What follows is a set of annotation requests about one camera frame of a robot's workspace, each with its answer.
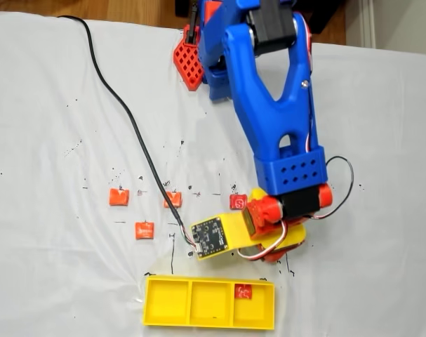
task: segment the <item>white tablecloth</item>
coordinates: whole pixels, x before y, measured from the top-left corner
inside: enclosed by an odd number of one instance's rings
[[[249,192],[253,158],[232,102],[212,103],[205,85],[189,92],[172,63],[181,32],[89,25],[161,179],[183,193],[185,223],[226,211],[233,185]],[[83,27],[0,13],[0,336],[426,336],[426,56],[316,44],[313,61],[319,141],[353,163],[351,197],[306,224],[292,272],[285,259],[230,253],[199,262],[95,73]],[[258,67],[279,93],[287,53]],[[348,169],[336,162],[328,174],[338,201]],[[111,207],[120,185],[130,203]],[[155,239],[136,241],[144,220]],[[172,233],[176,275],[274,282],[276,330],[143,327],[143,275],[171,273]]]

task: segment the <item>wooden surface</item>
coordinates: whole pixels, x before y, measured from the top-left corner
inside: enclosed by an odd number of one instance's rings
[[[133,22],[183,28],[187,18],[175,16],[174,0],[0,0],[0,11],[47,16],[75,15],[84,19]],[[314,42],[345,44],[345,11],[341,6]]]

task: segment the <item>yellow sorting bin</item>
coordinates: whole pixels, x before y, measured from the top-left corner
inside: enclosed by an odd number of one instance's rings
[[[149,276],[142,323],[273,330],[274,295],[262,280]]]

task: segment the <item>orange cube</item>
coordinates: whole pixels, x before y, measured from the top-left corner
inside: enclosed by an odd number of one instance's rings
[[[139,239],[154,238],[154,223],[135,223],[135,237]]]
[[[166,194],[168,195],[169,199],[172,201],[172,204],[174,205],[174,207],[178,208],[182,206],[182,192],[166,191]],[[166,202],[166,200],[164,200],[163,206],[165,209],[169,208],[169,205]]]
[[[128,205],[128,190],[119,190],[117,188],[109,189],[109,204],[110,206],[127,206]]]

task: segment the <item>red cube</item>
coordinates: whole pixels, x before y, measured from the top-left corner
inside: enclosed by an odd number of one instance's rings
[[[252,285],[251,284],[235,284],[234,285],[234,298],[247,298],[252,299]]]
[[[247,196],[245,194],[230,194],[229,209],[244,209],[247,204]]]

